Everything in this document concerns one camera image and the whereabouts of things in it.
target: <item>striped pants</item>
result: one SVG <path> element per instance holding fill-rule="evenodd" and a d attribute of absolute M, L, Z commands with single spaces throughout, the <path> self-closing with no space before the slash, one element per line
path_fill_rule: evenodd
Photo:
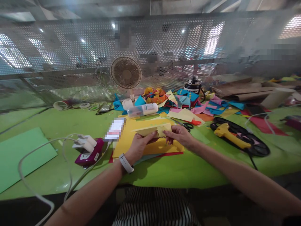
<path fill-rule="evenodd" d="M 178 189 L 130 188 L 118 210 L 118 225 L 200 225 Z"/>

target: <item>watch strap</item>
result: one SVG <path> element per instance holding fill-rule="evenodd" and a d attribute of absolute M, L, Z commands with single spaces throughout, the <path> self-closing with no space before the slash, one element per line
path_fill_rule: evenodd
<path fill-rule="evenodd" d="M 125 168 L 125 170 L 128 172 L 128 174 L 130 174 L 130 173 L 132 173 L 134 171 L 134 168 L 126 160 L 124 154 L 121 154 L 119 156 L 119 160 L 120 160 L 121 164 L 123 165 L 123 167 Z"/>

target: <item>masking tape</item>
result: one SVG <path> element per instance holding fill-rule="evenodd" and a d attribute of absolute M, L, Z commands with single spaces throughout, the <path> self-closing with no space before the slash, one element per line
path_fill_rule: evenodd
<path fill-rule="evenodd" d="M 99 109 L 99 105 L 92 105 L 91 107 L 89 107 L 88 111 L 95 111 Z"/>
<path fill-rule="evenodd" d="M 53 103 L 53 107 L 58 111 L 64 111 L 70 108 L 70 106 L 65 101 L 57 101 Z"/>
<path fill-rule="evenodd" d="M 84 104 L 81 104 L 79 107 L 81 108 L 81 109 L 85 109 L 85 108 L 88 108 L 88 107 L 90 107 L 91 105 L 89 104 L 89 103 L 84 103 Z"/>

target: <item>white bottle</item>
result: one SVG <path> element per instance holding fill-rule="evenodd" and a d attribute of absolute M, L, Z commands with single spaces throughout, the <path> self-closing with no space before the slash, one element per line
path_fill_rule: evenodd
<path fill-rule="evenodd" d="M 130 118 L 134 118 L 143 115 L 150 115 L 156 113 L 158 110 L 159 108 L 156 103 L 134 106 L 128 109 L 128 116 Z"/>

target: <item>ceiling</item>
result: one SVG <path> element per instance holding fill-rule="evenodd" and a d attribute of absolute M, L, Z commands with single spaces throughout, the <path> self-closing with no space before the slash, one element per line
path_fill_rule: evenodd
<path fill-rule="evenodd" d="M 296 0 L 2 0 L 0 21 L 93 19 L 301 8 Z"/>

